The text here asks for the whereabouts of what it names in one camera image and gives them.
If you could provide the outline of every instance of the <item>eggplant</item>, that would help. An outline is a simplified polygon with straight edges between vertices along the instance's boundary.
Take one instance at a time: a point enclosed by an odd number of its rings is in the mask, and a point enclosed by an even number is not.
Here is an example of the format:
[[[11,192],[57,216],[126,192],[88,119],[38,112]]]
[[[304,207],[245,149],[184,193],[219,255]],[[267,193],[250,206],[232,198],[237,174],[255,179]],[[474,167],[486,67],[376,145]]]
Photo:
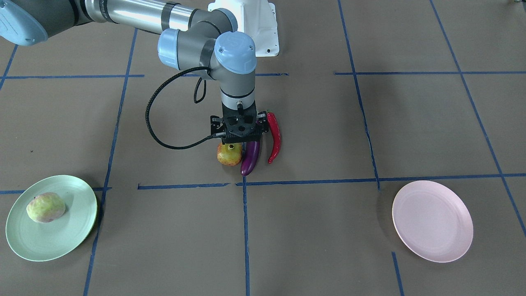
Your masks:
[[[248,176],[256,167],[258,162],[261,144],[259,141],[247,142],[245,155],[241,161],[241,175]]]

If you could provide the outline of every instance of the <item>white plastic bracket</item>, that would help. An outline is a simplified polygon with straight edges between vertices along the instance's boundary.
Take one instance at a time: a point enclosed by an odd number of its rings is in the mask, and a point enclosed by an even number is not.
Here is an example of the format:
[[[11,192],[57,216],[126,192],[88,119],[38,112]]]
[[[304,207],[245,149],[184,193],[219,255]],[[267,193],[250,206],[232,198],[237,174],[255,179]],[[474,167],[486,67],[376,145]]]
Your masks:
[[[256,56],[277,56],[279,53],[276,6],[268,0],[216,0],[208,10],[230,10],[237,19],[238,31],[252,37]]]

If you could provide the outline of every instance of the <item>red chili pepper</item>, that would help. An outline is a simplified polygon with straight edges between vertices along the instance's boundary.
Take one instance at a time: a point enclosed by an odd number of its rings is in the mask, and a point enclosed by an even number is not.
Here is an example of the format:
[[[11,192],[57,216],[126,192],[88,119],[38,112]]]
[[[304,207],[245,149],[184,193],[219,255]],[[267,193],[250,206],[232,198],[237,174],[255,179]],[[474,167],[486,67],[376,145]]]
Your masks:
[[[274,140],[272,153],[270,154],[270,157],[268,159],[268,163],[272,163],[272,161],[278,156],[279,149],[281,148],[281,134],[279,133],[278,121],[276,120],[276,116],[274,115],[274,113],[268,112],[267,120],[268,125],[270,127],[270,131],[272,132],[272,138]]]

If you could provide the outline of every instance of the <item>light blue joint cap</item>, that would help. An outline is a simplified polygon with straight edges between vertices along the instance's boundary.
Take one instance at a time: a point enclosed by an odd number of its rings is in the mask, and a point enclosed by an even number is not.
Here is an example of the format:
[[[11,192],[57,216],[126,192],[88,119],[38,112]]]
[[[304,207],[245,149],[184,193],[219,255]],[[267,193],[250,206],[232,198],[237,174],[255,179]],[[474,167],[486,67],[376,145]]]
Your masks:
[[[256,46],[245,33],[221,34],[216,40],[214,53],[223,67],[236,74],[248,74],[256,69]]]
[[[164,30],[159,37],[159,42],[157,43],[157,53],[163,64],[179,70],[179,63],[177,62],[178,35],[178,29]]]
[[[221,11],[224,14],[227,15],[227,17],[230,20],[230,23],[232,25],[232,32],[237,31],[237,19],[236,19],[236,16],[230,10],[228,10],[226,8],[218,8],[217,10],[219,10],[219,11]]]
[[[11,0],[0,0],[0,36],[24,46],[44,42],[48,38],[44,27]]]

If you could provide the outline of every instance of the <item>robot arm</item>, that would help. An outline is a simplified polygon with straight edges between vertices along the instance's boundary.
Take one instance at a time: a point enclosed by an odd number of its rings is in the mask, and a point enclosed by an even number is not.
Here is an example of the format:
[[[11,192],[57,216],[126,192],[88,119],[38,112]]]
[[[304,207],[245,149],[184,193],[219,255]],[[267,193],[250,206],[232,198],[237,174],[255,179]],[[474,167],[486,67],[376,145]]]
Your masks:
[[[254,42],[236,31],[236,18],[226,9],[208,12],[165,0],[0,0],[0,35],[18,45],[44,42],[89,22],[160,34],[163,64],[181,71],[207,67],[198,74],[219,82],[223,118],[211,116],[210,121],[223,143],[259,141],[268,131],[266,113],[257,113],[254,99]]]

